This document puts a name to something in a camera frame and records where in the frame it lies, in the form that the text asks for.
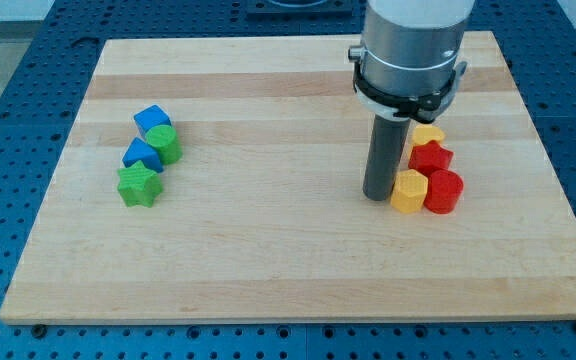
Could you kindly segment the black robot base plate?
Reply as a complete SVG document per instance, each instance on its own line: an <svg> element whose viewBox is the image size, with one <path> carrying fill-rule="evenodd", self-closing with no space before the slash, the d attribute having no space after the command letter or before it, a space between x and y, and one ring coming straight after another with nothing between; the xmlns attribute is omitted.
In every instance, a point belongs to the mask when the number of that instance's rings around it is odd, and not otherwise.
<svg viewBox="0 0 576 360"><path fill-rule="evenodd" d="M352 0L249 0L246 15L351 15Z"/></svg>

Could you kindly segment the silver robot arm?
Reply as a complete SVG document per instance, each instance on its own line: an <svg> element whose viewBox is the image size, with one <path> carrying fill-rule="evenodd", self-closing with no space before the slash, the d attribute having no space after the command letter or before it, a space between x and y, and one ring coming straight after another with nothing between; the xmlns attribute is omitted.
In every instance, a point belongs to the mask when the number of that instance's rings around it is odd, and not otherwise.
<svg viewBox="0 0 576 360"><path fill-rule="evenodd" d="M430 124L451 105L474 0L368 0L360 43L348 50L359 101L389 121Z"/></svg>

